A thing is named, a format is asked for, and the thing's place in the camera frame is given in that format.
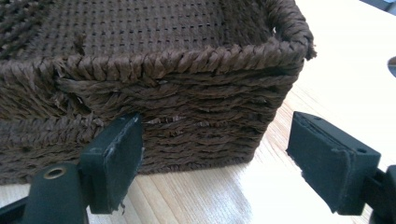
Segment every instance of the table surface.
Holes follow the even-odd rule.
[[[358,0],[296,0],[315,35],[318,57],[304,71],[249,164],[138,176],[125,213],[91,223],[368,223],[341,217],[304,182],[288,157],[293,111],[320,116],[381,152],[380,168],[396,163],[396,17]],[[29,186],[0,187],[0,206]]]

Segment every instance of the basket weave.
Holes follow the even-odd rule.
[[[134,111],[141,174],[250,161],[316,54],[293,0],[6,1],[0,47],[0,184]]]

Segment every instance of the brown wicker basket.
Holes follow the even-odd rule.
[[[0,184],[134,111],[141,174],[250,161],[316,54],[293,0],[6,1],[0,47]]]

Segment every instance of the light wood surface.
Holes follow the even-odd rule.
[[[91,223],[368,223],[333,215],[287,156],[291,115],[318,115],[396,163],[396,17],[358,0],[297,0],[315,35],[318,57],[305,65],[249,164],[138,176],[112,216]],[[28,186],[0,187],[0,206]]]

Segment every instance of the wooden table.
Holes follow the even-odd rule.
[[[318,115],[396,163],[396,17],[358,0],[297,0],[316,37],[318,57],[306,64],[249,164],[138,176],[112,216],[91,223],[367,223],[333,215],[287,156],[291,115]],[[0,206],[28,193],[0,187]]]

